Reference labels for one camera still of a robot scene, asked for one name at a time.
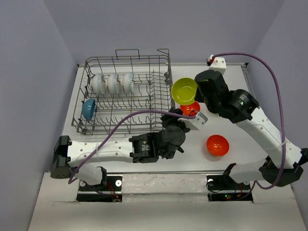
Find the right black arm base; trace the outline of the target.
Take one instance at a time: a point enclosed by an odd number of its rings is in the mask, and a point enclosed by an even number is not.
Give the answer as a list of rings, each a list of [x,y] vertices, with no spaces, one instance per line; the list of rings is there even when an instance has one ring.
[[[249,201],[253,202],[250,185],[236,183],[230,173],[235,163],[230,164],[221,175],[206,177],[206,188],[210,202]]]

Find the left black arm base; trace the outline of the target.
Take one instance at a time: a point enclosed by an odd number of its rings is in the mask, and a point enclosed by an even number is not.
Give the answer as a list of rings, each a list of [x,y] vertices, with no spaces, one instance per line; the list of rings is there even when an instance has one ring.
[[[78,202],[122,202],[122,183],[123,175],[120,174],[108,174],[106,185],[90,186],[80,181],[76,200]]]

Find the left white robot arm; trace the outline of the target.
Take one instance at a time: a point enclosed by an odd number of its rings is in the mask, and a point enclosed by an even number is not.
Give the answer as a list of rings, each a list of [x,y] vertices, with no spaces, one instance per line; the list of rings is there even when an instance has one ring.
[[[96,190],[107,185],[107,171],[96,167],[99,162],[156,163],[160,158],[172,159],[176,151],[184,152],[181,145],[189,128],[181,121],[180,109],[171,109],[161,116],[163,129],[117,141],[80,142],[69,136],[58,138],[53,151],[51,178],[79,179]]]

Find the lime green bowl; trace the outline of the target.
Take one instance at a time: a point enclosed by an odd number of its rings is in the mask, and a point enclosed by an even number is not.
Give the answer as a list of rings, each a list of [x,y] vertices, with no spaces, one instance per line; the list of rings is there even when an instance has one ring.
[[[173,83],[171,96],[177,104],[190,105],[195,102],[196,91],[196,82],[192,78],[184,77]]]

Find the blue bowl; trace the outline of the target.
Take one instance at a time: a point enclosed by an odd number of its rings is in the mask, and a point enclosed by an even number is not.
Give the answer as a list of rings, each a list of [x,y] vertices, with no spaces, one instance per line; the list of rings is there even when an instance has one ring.
[[[87,99],[84,101],[82,105],[82,116],[87,120],[90,121],[93,118],[94,111],[96,107],[96,101],[95,99]]]

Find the grey wire dish rack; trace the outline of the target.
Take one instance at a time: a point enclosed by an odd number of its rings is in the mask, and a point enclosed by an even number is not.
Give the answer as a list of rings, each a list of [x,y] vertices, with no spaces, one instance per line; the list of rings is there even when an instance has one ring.
[[[127,114],[139,110],[169,111],[175,108],[171,97],[172,72],[169,49],[157,49],[157,54],[141,55],[138,49],[118,49],[114,56],[92,56],[81,65],[77,94],[70,125],[80,135],[107,135]],[[119,84],[119,94],[95,94],[90,82],[95,74],[105,79],[117,73],[119,79],[134,73],[133,91],[126,94]],[[95,99],[92,120],[81,113],[87,99]]]

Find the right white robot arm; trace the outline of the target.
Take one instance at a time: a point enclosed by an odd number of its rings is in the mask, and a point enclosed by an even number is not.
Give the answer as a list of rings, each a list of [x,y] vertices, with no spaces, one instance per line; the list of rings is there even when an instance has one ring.
[[[308,150],[282,140],[279,130],[266,117],[258,101],[242,89],[229,90],[219,71],[206,70],[194,78],[196,99],[207,109],[244,130],[267,154],[265,159],[246,164],[230,164],[221,177],[222,185],[232,189],[238,183],[264,180],[277,187],[298,181]]]

